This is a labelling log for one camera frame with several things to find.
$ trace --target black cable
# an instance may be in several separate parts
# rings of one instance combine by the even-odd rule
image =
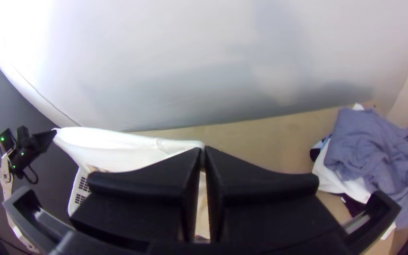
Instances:
[[[4,240],[4,239],[2,239],[2,238],[0,238],[0,240],[3,241],[3,242],[5,242],[7,245],[11,246],[12,248],[16,249],[16,250],[19,251],[19,252],[22,252],[22,253],[28,254],[28,255],[32,255],[31,253],[26,252],[26,251],[24,251],[24,250],[18,248],[17,246],[15,246],[15,245],[9,243],[8,241],[6,241],[6,240]]]
[[[31,172],[33,172],[34,176],[35,176],[35,181],[32,181],[30,178],[28,178],[28,175],[23,171],[23,176],[26,178],[26,180],[30,183],[30,184],[37,184],[39,182],[39,176],[37,176],[37,174],[34,172],[34,170],[31,168],[31,165],[28,165],[28,168],[31,170]]]

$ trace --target white cloth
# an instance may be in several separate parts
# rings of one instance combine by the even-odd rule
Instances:
[[[199,141],[135,136],[88,127],[55,130],[57,133],[53,142],[78,165],[68,202],[70,216],[91,193],[87,185],[87,177],[91,172],[134,171],[196,147],[204,148],[204,144]]]

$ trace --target black surface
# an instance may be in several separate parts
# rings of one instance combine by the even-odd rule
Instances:
[[[26,238],[51,255],[355,255],[376,241],[400,211],[376,191],[365,210],[343,228],[315,197],[316,176],[269,172],[207,147],[206,173],[211,175],[207,190],[217,188],[208,195],[209,224],[219,239],[211,233],[210,244],[194,244],[184,238],[190,235],[184,225],[194,224],[199,152],[196,148],[138,170],[133,179],[128,173],[94,175],[100,189],[93,190],[73,215],[76,229],[46,212],[28,187],[21,187],[3,205]],[[154,180],[159,171],[170,173],[161,184]],[[274,182],[276,190],[271,187]],[[134,183],[147,187],[120,187]],[[181,187],[182,199],[157,199],[165,186]]]
[[[72,215],[72,224],[136,250],[145,250],[152,240],[192,241],[200,153],[194,148],[136,171],[90,174],[92,194]]]
[[[26,126],[32,134],[56,127],[24,98],[0,71],[0,134],[7,128],[16,130],[19,126]],[[25,179],[16,179],[13,190],[23,185],[30,186],[46,210],[60,220],[69,222],[67,204],[77,171],[76,164],[65,152],[52,144],[31,166],[39,177],[38,184],[30,185]],[[0,237],[26,250],[8,226],[6,213],[1,205],[2,200],[0,186]]]

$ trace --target metal bracket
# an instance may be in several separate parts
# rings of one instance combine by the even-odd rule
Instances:
[[[8,200],[12,195],[12,186],[14,184],[14,179],[12,178],[11,173],[9,172],[9,163],[8,163],[8,154],[4,154],[1,157],[1,168],[0,168],[0,183],[2,187],[2,193],[4,196],[4,201]],[[9,223],[10,228],[14,231],[14,234],[22,242],[26,248],[32,252],[40,253],[39,250],[34,247],[34,245],[26,239],[15,223],[12,221],[11,217],[7,213],[7,221]]]

